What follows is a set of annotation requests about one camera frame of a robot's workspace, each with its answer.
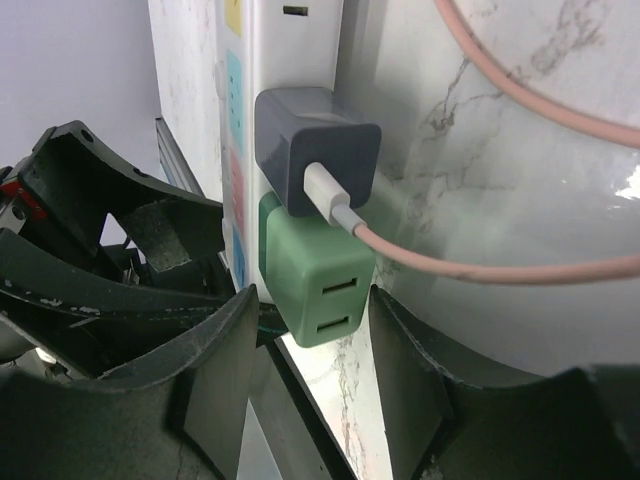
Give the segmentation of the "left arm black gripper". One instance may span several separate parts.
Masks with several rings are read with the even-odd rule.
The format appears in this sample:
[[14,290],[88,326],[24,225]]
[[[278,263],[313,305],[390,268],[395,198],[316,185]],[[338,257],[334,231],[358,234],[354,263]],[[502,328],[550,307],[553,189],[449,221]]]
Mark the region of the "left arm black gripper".
[[235,293],[223,209],[142,173],[83,122],[1,172],[1,317],[84,375],[168,342]]

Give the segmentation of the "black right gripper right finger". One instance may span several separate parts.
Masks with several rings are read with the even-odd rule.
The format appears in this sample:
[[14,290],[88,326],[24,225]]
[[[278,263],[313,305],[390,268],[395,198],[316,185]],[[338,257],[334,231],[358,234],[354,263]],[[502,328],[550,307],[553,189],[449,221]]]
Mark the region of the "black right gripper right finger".
[[386,291],[369,326],[396,479],[635,479],[639,369],[540,377],[425,324]]

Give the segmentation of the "white power strip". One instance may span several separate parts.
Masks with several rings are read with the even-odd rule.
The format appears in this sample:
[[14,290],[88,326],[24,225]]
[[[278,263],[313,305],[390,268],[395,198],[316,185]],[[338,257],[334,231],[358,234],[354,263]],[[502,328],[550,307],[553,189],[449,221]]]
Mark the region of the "white power strip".
[[215,13],[225,253],[236,288],[266,299],[259,203],[286,199],[297,122],[330,117],[343,4],[218,1]]

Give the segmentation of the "grey small charger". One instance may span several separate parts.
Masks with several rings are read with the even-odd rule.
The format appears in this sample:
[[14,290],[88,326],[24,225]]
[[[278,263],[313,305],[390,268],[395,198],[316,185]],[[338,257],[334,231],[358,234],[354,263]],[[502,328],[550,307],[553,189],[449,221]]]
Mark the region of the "grey small charger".
[[254,108],[255,159],[280,202],[294,217],[316,215],[304,192],[304,172],[322,164],[364,206],[372,192],[381,127],[326,88],[268,89]]

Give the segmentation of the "green cube adapter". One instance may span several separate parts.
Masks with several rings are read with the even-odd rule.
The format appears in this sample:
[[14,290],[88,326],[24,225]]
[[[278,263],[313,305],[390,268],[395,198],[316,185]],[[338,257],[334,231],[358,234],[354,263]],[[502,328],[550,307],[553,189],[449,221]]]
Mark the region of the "green cube adapter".
[[321,216],[293,217],[275,193],[259,202],[259,270],[296,344],[311,348],[360,326],[375,258]]

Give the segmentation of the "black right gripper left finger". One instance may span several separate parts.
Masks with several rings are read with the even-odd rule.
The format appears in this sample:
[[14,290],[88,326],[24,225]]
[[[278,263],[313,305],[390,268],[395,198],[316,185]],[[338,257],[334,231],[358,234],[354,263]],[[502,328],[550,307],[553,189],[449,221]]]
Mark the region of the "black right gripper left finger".
[[1,374],[5,479],[233,479],[259,320],[248,287],[95,380]]

